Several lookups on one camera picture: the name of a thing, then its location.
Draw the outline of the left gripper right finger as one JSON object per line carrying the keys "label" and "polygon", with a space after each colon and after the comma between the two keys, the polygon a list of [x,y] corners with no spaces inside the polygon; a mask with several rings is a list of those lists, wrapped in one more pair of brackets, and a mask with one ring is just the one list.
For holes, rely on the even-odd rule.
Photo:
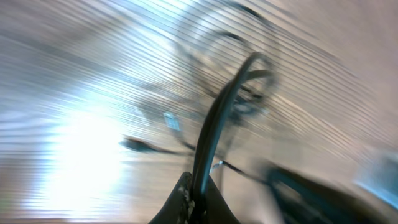
{"label": "left gripper right finger", "polygon": [[240,224],[229,209],[223,196],[211,177],[208,178],[205,195],[205,212],[201,214],[202,224]]}

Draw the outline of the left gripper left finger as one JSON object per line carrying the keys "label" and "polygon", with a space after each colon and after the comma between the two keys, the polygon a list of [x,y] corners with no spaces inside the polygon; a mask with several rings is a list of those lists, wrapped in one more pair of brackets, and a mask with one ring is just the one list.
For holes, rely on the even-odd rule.
{"label": "left gripper left finger", "polygon": [[188,223],[190,209],[190,185],[192,175],[183,172],[172,189],[168,199],[149,222],[149,224],[184,224]]}

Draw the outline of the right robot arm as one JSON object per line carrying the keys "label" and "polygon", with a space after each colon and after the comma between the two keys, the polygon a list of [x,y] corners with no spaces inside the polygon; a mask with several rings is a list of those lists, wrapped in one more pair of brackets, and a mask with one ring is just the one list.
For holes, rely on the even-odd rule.
{"label": "right robot arm", "polygon": [[397,149],[305,154],[259,171],[283,223],[397,223]]}

